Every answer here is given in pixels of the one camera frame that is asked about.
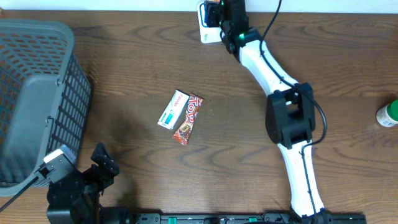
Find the wooden table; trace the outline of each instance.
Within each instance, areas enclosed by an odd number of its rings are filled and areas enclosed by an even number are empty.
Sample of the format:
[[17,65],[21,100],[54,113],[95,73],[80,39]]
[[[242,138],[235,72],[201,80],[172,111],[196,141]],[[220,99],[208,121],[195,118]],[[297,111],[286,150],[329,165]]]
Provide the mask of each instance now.
[[[6,11],[62,21],[94,80],[79,159],[102,141],[121,168],[104,206],[165,213],[288,210],[284,160],[264,126],[266,96],[224,45],[203,45],[193,12]],[[264,30],[272,14],[249,13]],[[398,129],[376,111],[398,98],[398,17],[282,13],[267,36],[291,76],[310,82],[329,124],[313,150],[320,195],[332,212],[397,223]],[[174,90],[205,98],[188,146],[156,124]],[[322,125],[317,115],[318,138]],[[29,189],[1,223],[45,223],[46,189]],[[1,198],[3,204],[8,198]]]

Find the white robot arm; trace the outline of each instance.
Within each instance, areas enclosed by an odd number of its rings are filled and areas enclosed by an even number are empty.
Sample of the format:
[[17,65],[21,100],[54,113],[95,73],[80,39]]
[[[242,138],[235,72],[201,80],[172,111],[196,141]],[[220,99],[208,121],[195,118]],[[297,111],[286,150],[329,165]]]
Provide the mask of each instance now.
[[[260,53],[259,46],[261,41],[259,39],[260,36],[258,35],[258,32],[252,28],[245,27],[245,24],[242,25],[235,23],[235,25],[232,26],[232,24],[236,22],[234,21],[234,16],[231,15],[231,12],[229,12],[229,17],[222,15],[222,13],[220,14],[220,12],[217,11],[217,7],[219,6],[220,5],[217,6],[215,3],[208,4],[208,2],[198,5],[201,41],[205,44],[223,41],[228,51],[231,54],[234,54],[237,60],[253,74],[267,97],[269,97],[269,102],[267,102],[267,118],[270,117],[272,120],[270,123],[276,120],[275,118],[278,117],[279,112],[281,112],[281,114],[285,113],[286,117],[288,117],[289,112],[287,111],[286,106],[292,103],[292,100],[289,100],[292,97],[294,98],[292,93],[298,97],[297,92],[294,92],[290,86],[283,83],[270,66],[265,63]],[[225,11],[226,9],[237,12],[238,15],[236,17],[239,18],[238,22],[241,22],[243,13],[244,16],[246,16],[244,5],[243,10],[242,5],[239,4],[235,6],[223,5],[223,10]],[[265,41],[262,42],[262,50],[269,64],[285,81],[292,85],[298,84],[297,80],[290,77],[273,58],[271,53],[268,51]],[[283,105],[280,107],[280,102],[272,100],[275,99],[274,93],[279,94],[276,99],[281,100],[281,102],[285,104],[284,107]],[[312,105],[310,116],[313,116],[313,112],[314,109]],[[312,122],[313,128],[310,132],[315,129],[315,121]],[[294,133],[290,133],[292,130],[289,129],[296,128],[296,126],[293,128],[284,128],[284,124],[280,125],[276,122],[273,124],[267,123],[267,132],[270,137],[273,135],[271,139],[278,145],[284,157],[292,191],[292,209],[299,217],[311,217],[315,213],[320,213],[324,206],[318,193],[315,174],[313,172],[311,157],[312,148],[311,146],[307,146],[302,150],[305,145],[311,142],[312,135],[311,133],[308,134],[307,130],[307,135],[304,134],[306,138],[301,141],[299,137],[302,137],[302,134],[295,135]]]

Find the snack bar wrapper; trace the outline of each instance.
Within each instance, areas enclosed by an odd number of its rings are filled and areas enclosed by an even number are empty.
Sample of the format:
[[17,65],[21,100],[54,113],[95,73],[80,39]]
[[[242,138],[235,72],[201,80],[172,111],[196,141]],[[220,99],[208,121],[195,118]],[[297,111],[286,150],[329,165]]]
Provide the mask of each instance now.
[[167,129],[173,130],[175,123],[184,110],[184,106],[187,104],[189,96],[181,91],[176,90],[169,105],[167,105],[162,116],[157,122],[158,125]]
[[202,102],[202,97],[196,96],[193,93],[189,95],[188,107],[185,112],[185,121],[173,135],[173,138],[184,146],[188,144],[189,137],[192,133],[193,123],[198,116],[198,110]]

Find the black cable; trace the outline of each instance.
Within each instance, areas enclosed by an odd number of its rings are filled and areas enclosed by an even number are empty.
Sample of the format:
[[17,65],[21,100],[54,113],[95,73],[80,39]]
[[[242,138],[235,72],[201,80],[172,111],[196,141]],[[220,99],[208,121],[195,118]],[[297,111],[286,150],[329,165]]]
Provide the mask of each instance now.
[[21,196],[22,193],[25,192],[32,184],[38,180],[38,177],[33,178],[25,187],[23,187],[16,195],[14,195],[7,203],[5,203],[1,208],[0,212],[2,212],[4,209],[6,209],[12,202],[14,202],[19,196]]
[[324,138],[326,137],[326,132],[328,130],[328,123],[326,121],[326,116],[325,113],[323,112],[321,106],[317,103],[317,101],[315,101],[311,96],[309,96],[307,94],[307,92],[302,91],[301,89],[297,88],[295,85],[289,83],[288,81],[284,80],[284,78],[274,69],[274,67],[272,67],[272,65],[269,63],[269,61],[266,59],[266,57],[264,56],[264,51],[262,50],[262,43],[264,41],[264,39],[266,38],[266,35],[269,31],[269,29],[271,28],[271,25],[274,23],[275,18],[277,17],[278,13],[279,13],[279,9],[280,9],[280,5],[282,4],[282,0],[279,0],[279,4],[278,4],[278,8],[274,14],[274,16],[272,17],[267,29],[264,31],[263,35],[262,35],[262,39],[260,41],[260,53],[261,53],[261,57],[264,59],[264,61],[266,62],[266,64],[268,65],[268,67],[275,73],[275,75],[279,78],[279,80],[283,83],[285,83],[287,86],[293,88],[297,93],[303,95],[304,97],[306,97],[319,111],[319,114],[322,117],[322,123],[323,123],[323,132],[322,132],[322,136],[320,139],[308,143],[306,145],[303,146],[302,150],[301,150],[301,156],[303,159],[303,165],[304,165],[304,171],[305,171],[305,178],[307,180],[307,185],[308,185],[308,193],[310,194],[310,198],[311,198],[311,203],[312,203],[312,208],[313,208],[313,212],[314,212],[314,216],[313,218],[316,217],[317,214],[317,210],[315,208],[315,202],[313,201],[313,197],[312,197],[312,191],[311,191],[311,186],[310,186],[310,179],[308,178],[308,171],[307,171],[307,166],[305,163],[305,154],[304,154],[304,149],[308,146],[314,146],[316,144],[319,144],[320,142],[322,142],[324,140]]
[[279,214],[279,216],[280,216],[280,218],[282,219],[282,221],[284,222],[284,224],[286,224],[286,222],[285,222],[284,218],[282,217],[282,215]]

